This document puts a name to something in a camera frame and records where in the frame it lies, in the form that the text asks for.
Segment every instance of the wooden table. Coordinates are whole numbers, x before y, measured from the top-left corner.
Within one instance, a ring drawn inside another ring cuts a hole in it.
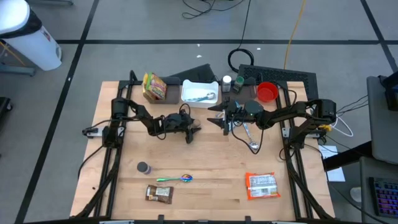
[[[297,92],[298,101],[307,100],[302,82],[288,82],[288,86]],[[109,119],[111,100],[116,97],[117,88],[118,82],[103,82],[93,123]],[[141,86],[133,87],[132,100],[145,105],[153,117],[177,113],[179,108],[179,105],[149,104],[142,97]],[[262,105],[265,110],[276,109],[275,102]],[[278,157],[282,149],[280,125],[275,124],[264,131],[261,151],[254,155],[232,134],[224,136],[219,127],[206,120],[215,117],[215,114],[216,112],[207,109],[192,108],[191,116],[201,121],[202,129],[194,134],[191,144],[185,142],[183,133],[170,133],[161,141],[149,136],[143,124],[127,124],[114,198],[113,219],[156,220],[158,215],[163,214],[166,220],[244,220],[246,215],[251,216],[254,221],[295,220],[286,163]],[[300,125],[303,118],[296,118],[295,122],[296,125]],[[254,140],[259,142],[261,130],[255,124],[248,126]],[[236,128],[235,132],[239,137],[249,141],[243,127]],[[318,147],[314,139],[307,139],[305,143]],[[101,138],[89,139],[85,157],[100,145]],[[310,147],[302,149],[301,152],[309,190],[326,212],[334,216],[320,153]],[[76,215],[89,202],[96,191],[94,188],[98,188],[104,154],[105,149],[91,158],[82,169],[71,215]],[[153,171],[150,175],[137,171],[136,167],[140,161],[152,166]],[[246,172],[275,172],[281,197],[248,201]],[[180,177],[182,174],[192,175],[193,182],[156,182],[156,178],[159,177]],[[148,184],[175,187],[173,203],[166,205],[145,201]],[[299,188],[297,193],[304,217],[303,197]],[[106,192],[101,214],[105,213],[107,199]]]

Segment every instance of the green spoon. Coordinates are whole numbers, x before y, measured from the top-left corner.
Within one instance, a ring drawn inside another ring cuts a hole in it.
[[[179,178],[158,178],[158,179],[156,179],[156,181],[158,181],[158,182],[165,182],[165,181],[169,181],[169,180],[182,180],[184,182],[191,182],[193,180],[193,177],[191,175],[184,174],[184,175],[182,175],[182,177],[179,177]]]

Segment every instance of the white trash can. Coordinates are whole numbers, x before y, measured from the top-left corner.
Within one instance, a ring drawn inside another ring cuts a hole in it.
[[[0,0],[0,39],[44,71],[61,65],[61,47],[24,0]]]

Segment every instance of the red cup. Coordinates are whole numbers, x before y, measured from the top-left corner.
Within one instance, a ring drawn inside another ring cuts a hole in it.
[[[260,83],[257,87],[257,97],[263,102],[270,102],[278,97],[278,88],[269,82]]]

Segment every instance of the floor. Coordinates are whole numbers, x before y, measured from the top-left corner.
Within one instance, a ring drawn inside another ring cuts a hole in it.
[[[219,0],[215,8],[237,1]],[[202,2],[187,2],[204,9]],[[248,2],[188,20],[181,13],[194,12],[176,0],[30,1],[60,43],[63,63],[34,77],[0,74],[0,95],[14,103],[0,129],[0,223],[68,218],[87,143],[81,130],[91,124],[102,81],[125,80],[131,69],[139,78],[145,72],[168,76],[205,63],[218,77],[235,77],[226,58],[241,38]],[[253,41],[243,48],[255,65],[283,68],[300,4],[252,0],[244,38]],[[366,77],[397,67],[397,7],[396,0],[308,0],[294,37],[302,41],[292,45],[287,68],[316,73],[320,98],[338,107],[357,100],[366,95]],[[10,55],[4,60],[17,64]],[[240,54],[232,61],[250,63]],[[366,107],[343,118],[354,137],[332,132],[332,138],[349,147],[370,140]],[[343,170],[346,182],[332,184],[348,195],[360,185],[359,165]],[[331,196],[338,218],[361,221],[333,190]]]

